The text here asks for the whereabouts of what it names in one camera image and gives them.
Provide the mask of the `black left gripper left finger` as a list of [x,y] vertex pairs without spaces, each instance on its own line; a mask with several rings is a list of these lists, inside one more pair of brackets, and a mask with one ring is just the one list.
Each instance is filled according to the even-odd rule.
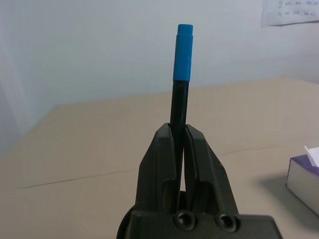
[[177,205],[174,141],[169,124],[165,123],[155,132],[140,163],[135,208],[172,214]]

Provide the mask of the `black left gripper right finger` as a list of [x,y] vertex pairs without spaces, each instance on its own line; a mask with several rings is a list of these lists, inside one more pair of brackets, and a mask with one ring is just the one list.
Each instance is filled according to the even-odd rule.
[[204,135],[185,128],[184,178],[187,209],[193,213],[238,214],[227,173]]

